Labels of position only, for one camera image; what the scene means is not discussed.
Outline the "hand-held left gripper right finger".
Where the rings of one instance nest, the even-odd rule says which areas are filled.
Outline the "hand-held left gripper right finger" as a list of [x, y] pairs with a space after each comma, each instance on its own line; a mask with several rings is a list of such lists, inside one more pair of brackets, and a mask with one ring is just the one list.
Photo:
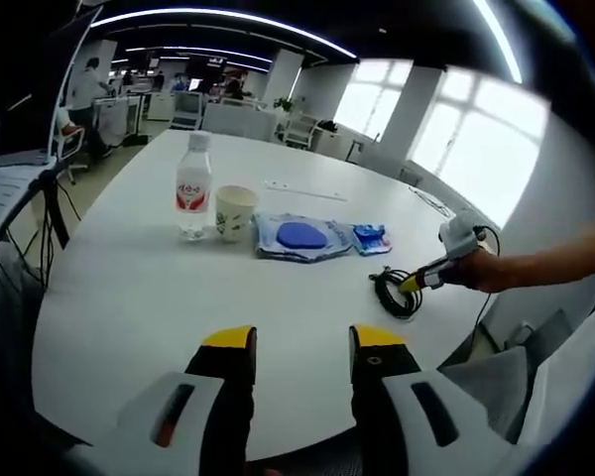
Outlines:
[[436, 371], [424, 372], [404, 338], [349, 328], [352, 414], [367, 475], [488, 475], [485, 408]]

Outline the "person's right hand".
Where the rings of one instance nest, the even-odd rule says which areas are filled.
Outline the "person's right hand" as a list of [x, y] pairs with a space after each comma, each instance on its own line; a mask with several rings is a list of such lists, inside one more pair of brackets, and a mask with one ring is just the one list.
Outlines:
[[507, 288], [502, 258], [484, 248], [457, 260], [453, 267], [443, 272], [443, 279], [448, 284], [487, 294], [499, 293]]

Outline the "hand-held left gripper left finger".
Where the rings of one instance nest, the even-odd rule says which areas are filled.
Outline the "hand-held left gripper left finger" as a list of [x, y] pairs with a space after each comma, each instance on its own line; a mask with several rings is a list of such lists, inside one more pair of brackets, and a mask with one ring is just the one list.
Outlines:
[[114, 431], [116, 475], [240, 475], [254, 413], [257, 329], [205, 337], [182, 372], [131, 400]]

